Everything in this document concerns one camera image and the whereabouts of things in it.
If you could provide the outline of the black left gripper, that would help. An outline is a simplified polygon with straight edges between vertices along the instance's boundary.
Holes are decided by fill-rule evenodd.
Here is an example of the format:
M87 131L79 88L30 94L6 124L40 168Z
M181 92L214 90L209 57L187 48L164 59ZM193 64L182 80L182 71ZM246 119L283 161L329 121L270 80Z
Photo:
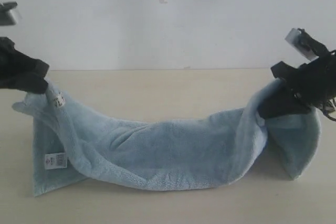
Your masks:
M11 39L1 37L1 89L44 94L48 70L49 64L16 50Z

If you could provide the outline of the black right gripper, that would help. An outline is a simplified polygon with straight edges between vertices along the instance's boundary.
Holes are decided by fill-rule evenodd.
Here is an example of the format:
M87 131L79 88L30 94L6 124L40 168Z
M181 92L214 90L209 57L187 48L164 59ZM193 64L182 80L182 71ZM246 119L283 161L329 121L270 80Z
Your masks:
M335 111L335 51L318 57L298 68L283 61L271 67L273 76L281 81L276 87L260 92L257 112L263 119L285 115L302 115L312 111Z

